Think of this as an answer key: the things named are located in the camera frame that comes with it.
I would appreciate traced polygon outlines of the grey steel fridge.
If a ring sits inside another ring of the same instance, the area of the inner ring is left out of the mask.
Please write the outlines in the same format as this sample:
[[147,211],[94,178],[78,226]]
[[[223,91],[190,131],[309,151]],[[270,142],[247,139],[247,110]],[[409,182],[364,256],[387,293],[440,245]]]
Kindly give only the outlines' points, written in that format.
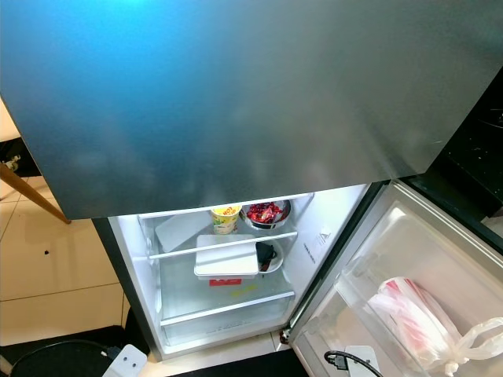
[[[286,342],[327,255],[295,251],[307,217],[427,172],[503,68],[503,0],[1,6],[1,97],[64,214],[93,222],[162,362]],[[149,258],[139,216],[285,199],[298,234],[274,240],[273,273],[294,297],[162,326],[167,258]]]

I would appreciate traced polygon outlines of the glass fridge shelf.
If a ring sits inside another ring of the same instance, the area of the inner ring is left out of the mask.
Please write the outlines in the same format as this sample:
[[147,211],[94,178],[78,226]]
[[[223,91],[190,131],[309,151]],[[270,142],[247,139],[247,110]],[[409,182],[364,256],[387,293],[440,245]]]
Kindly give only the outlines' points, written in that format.
[[197,317],[217,315],[245,306],[265,304],[295,295],[283,273],[243,279],[236,286],[211,286],[193,272],[194,259],[176,256],[159,262],[161,277],[161,324],[180,324]]
[[[176,213],[169,215],[161,215],[159,213],[144,213],[138,217],[139,223],[141,224],[141,233],[148,238],[147,247],[149,248],[148,255],[151,259],[161,259],[161,258],[173,258],[173,256],[180,256],[184,254],[194,254],[194,252],[202,251],[202,249],[212,249],[216,247],[231,247],[231,245],[236,245],[242,243],[242,241],[223,243],[215,245],[214,247],[198,247],[196,245],[196,238],[198,236],[216,236],[215,231],[213,231],[212,224],[206,226],[201,233],[197,236],[192,236],[189,240],[184,241],[176,251],[164,252],[162,251],[161,244],[158,241],[156,234],[154,233],[154,228],[161,223],[165,222],[168,218],[186,213]],[[284,238],[289,238],[297,236],[298,231],[291,220],[286,220],[283,224],[279,225],[276,229],[253,229],[244,219],[237,220],[236,230],[230,234],[240,234],[240,236],[254,236],[252,241],[265,241],[265,240],[283,240]]]

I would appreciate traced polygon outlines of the open fridge door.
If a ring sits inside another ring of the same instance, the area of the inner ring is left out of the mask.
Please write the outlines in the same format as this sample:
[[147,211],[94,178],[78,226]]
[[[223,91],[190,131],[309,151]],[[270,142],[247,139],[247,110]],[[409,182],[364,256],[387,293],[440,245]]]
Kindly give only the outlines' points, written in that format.
[[[368,305],[385,280],[405,277],[442,306],[457,330],[503,317],[503,255],[402,181],[371,184],[346,213],[307,217],[295,251],[327,250],[283,335],[309,377],[350,377],[345,348],[374,348],[382,377],[446,377],[423,370]],[[503,377],[503,354],[455,377]]]

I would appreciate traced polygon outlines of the black puzzle foam mat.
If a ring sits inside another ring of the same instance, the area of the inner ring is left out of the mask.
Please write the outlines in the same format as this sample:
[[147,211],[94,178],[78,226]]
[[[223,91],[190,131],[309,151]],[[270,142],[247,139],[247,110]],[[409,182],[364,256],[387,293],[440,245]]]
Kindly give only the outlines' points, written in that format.
[[16,171],[22,159],[24,144],[21,137],[0,143],[0,162],[11,171]]

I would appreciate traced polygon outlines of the light wooden table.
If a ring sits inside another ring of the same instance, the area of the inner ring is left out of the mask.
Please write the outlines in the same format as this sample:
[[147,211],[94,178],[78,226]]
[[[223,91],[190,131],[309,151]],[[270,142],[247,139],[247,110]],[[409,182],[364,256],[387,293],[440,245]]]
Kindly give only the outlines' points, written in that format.
[[26,196],[30,201],[39,205],[40,208],[46,210],[48,213],[60,219],[61,222],[65,224],[71,224],[71,220],[67,219],[64,212],[60,208],[54,206],[43,197],[39,191],[32,188],[28,183],[22,178],[18,177],[11,169],[9,169],[3,162],[0,162],[0,179],[3,180],[7,185],[18,191],[23,196]]

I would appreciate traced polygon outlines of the clear flat food container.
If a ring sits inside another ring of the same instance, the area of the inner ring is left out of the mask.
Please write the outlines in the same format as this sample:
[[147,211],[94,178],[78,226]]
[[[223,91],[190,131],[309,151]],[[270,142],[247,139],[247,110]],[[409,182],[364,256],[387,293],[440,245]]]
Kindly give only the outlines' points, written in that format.
[[180,213],[156,226],[154,233],[161,244],[162,251],[172,252],[209,225],[211,225],[211,215],[207,211]]

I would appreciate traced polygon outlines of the black rounded object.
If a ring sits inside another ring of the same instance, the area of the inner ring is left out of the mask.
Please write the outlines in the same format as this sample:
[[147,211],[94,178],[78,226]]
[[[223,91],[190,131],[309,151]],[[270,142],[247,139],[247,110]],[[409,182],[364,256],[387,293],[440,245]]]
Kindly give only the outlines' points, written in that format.
[[150,347],[143,334],[141,318],[137,317],[136,309],[130,306],[129,299],[123,297],[123,344],[130,344],[141,352],[148,354]]

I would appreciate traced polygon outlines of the yellow cup noodle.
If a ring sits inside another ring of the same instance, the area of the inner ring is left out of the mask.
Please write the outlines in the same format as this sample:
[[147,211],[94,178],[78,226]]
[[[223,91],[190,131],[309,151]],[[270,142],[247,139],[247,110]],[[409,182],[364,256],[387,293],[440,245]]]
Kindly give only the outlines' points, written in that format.
[[211,209],[213,232],[217,236],[226,236],[236,230],[240,219],[241,206],[220,206]]

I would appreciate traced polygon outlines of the white lidded food container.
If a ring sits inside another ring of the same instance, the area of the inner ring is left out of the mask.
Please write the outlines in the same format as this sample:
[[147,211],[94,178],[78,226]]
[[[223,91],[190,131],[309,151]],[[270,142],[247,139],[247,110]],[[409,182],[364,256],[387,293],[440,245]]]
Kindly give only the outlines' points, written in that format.
[[214,247],[215,245],[242,241],[233,247],[216,247],[202,249],[196,253],[193,273],[199,280],[211,279],[255,279],[259,272],[256,258],[254,236],[198,236],[198,247]]

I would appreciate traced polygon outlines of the bowl of red food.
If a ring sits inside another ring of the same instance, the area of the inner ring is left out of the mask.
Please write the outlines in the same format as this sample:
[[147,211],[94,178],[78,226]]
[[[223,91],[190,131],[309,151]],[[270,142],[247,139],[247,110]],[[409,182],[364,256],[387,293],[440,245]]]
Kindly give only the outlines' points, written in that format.
[[292,212],[290,200],[254,203],[242,209],[242,218],[253,229],[276,229]]

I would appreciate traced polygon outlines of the black mug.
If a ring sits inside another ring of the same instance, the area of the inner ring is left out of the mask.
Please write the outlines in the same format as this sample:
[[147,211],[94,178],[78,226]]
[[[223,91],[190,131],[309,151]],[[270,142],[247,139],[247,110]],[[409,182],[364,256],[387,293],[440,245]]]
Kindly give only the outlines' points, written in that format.
[[259,263],[259,272],[266,272],[270,268],[270,263],[279,255],[273,244],[270,242],[256,242],[256,261]]

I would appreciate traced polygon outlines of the black floor mat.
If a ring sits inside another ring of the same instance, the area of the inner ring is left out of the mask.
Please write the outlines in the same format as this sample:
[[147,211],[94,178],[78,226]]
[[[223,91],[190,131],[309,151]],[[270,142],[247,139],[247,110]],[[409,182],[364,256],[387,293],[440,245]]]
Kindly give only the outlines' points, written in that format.
[[[123,328],[108,326],[68,336],[16,342],[1,348],[2,356],[15,363],[43,346],[54,344],[15,370],[15,377],[101,377],[111,360],[101,355],[94,342],[104,347],[123,345]],[[190,354],[166,364],[147,364],[141,377],[309,377],[291,350],[277,352],[270,335],[239,342],[233,348]]]

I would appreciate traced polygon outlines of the white plate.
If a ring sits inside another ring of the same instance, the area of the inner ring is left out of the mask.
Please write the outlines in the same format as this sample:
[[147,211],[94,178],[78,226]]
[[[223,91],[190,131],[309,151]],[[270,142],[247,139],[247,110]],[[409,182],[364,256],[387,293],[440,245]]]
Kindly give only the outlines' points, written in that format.
[[270,244],[273,244],[274,248],[276,248],[276,251],[279,252],[279,255],[272,261],[272,263],[270,263],[270,268],[264,273],[276,272],[276,270],[279,269],[279,267],[281,266],[281,263],[284,261],[283,251],[281,251],[281,245],[274,240],[259,241],[259,242],[270,242]]

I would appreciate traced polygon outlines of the red and white plastic bag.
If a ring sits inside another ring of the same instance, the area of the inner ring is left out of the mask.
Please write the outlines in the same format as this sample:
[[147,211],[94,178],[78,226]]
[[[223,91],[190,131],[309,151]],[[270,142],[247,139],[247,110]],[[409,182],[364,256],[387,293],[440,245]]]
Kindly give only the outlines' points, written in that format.
[[503,333],[475,344],[486,331],[503,328],[503,317],[474,324],[462,335],[434,297],[411,279],[397,276],[385,280],[368,305],[382,319],[391,321],[389,327],[395,336],[427,372],[455,377],[460,366],[469,361],[503,354]]

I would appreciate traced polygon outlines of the black speckled counter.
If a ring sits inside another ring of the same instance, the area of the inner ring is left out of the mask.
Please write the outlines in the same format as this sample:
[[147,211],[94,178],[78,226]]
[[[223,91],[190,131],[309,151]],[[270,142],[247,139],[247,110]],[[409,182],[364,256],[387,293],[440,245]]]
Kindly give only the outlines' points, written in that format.
[[503,69],[427,172],[403,182],[503,255]]

